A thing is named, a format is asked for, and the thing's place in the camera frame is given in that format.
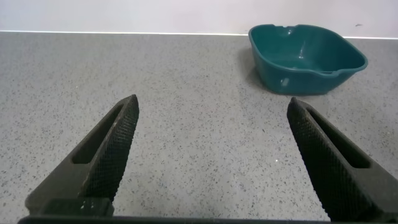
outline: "plastic basin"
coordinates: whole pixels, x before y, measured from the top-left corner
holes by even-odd
[[[280,94],[325,94],[368,66],[356,47],[321,27],[260,25],[249,38],[262,81]]]

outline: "green bowl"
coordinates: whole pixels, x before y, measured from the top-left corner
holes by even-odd
[[[280,94],[325,94],[368,66],[356,47],[321,27],[259,25],[249,38],[262,81]]]

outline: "white wall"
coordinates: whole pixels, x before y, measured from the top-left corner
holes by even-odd
[[[0,0],[0,30],[247,34],[312,24],[343,36],[398,37],[398,0]]]

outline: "speckled countertop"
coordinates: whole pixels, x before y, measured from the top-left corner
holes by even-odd
[[[398,177],[398,41],[350,40],[368,68],[300,97]],[[0,222],[120,99],[140,118],[116,215],[328,220],[247,37],[0,33]]]

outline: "bowl rim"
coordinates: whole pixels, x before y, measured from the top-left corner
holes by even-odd
[[[360,56],[362,56],[364,63],[362,66],[358,67],[358,68],[342,68],[339,70],[335,70],[335,71],[316,71],[316,70],[312,70],[309,68],[289,68],[289,67],[285,67],[285,66],[281,66],[278,65],[274,62],[271,62],[270,60],[268,60],[265,56],[263,56],[263,54],[260,53],[260,50],[257,48],[257,45],[255,44],[253,38],[252,38],[252,32],[254,29],[258,29],[261,27],[283,27],[285,29],[291,29],[291,28],[296,28],[296,27],[313,27],[316,29],[323,29],[326,30],[328,32],[331,32],[332,34],[336,35],[338,38],[340,38],[342,41],[346,42],[350,47],[352,47],[355,51],[357,51],[357,53],[359,53]],[[249,39],[250,39],[250,43],[252,45],[252,48],[257,52],[257,54],[260,56],[261,59],[265,60],[267,63],[269,63],[270,65],[272,65],[273,67],[282,69],[282,70],[286,70],[289,72],[295,72],[295,73],[301,73],[301,72],[308,72],[308,73],[313,73],[315,75],[318,75],[322,78],[335,78],[337,77],[339,74],[343,73],[343,72],[359,72],[364,70],[367,66],[368,66],[368,59],[366,58],[366,56],[360,51],[358,50],[352,43],[350,43],[348,40],[346,40],[344,37],[340,36],[339,34],[337,34],[336,32],[333,32],[332,30],[323,28],[323,27],[318,27],[318,26],[313,26],[313,25],[304,25],[304,24],[297,24],[296,26],[275,26],[274,24],[262,24],[262,25],[258,25],[255,26],[253,28],[251,28],[249,30]]]

